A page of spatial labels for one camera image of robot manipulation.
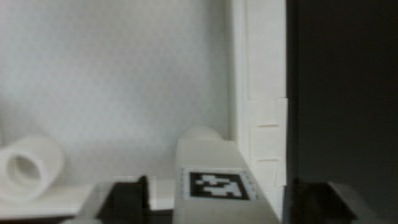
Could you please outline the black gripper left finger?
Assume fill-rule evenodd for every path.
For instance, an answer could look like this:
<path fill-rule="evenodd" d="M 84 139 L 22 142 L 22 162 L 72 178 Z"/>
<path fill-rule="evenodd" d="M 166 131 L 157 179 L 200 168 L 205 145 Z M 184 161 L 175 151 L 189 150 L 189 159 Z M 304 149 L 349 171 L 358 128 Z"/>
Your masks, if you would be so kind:
<path fill-rule="evenodd" d="M 145 224 L 148 188 L 146 176 L 136 182 L 116 183 L 105 200 L 91 202 L 77 217 L 66 219 L 61 224 Z"/>

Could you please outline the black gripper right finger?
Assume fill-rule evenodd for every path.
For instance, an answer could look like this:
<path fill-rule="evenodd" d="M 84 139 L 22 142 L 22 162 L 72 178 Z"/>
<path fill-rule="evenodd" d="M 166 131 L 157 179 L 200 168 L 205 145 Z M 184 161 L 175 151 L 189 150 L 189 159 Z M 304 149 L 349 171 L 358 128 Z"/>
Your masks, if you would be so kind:
<path fill-rule="evenodd" d="M 290 224 L 381 224 L 381 217 L 351 185 L 296 180 Z"/>

